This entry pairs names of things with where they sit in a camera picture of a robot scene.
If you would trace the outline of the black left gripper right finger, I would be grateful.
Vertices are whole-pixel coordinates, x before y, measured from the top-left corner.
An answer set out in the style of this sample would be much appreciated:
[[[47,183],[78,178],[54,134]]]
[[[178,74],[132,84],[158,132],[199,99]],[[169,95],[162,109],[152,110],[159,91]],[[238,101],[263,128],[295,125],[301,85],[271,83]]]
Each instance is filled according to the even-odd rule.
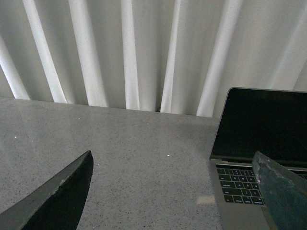
[[[257,151],[252,168],[271,222],[279,230],[307,228],[307,181]]]

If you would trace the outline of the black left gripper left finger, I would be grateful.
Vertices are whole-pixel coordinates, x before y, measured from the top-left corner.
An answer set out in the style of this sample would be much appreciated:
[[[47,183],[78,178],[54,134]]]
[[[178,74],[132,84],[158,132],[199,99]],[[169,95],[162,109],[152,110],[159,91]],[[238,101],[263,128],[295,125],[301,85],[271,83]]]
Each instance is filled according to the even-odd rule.
[[[2,230],[75,230],[93,175],[94,160],[85,152],[27,197],[0,215]]]

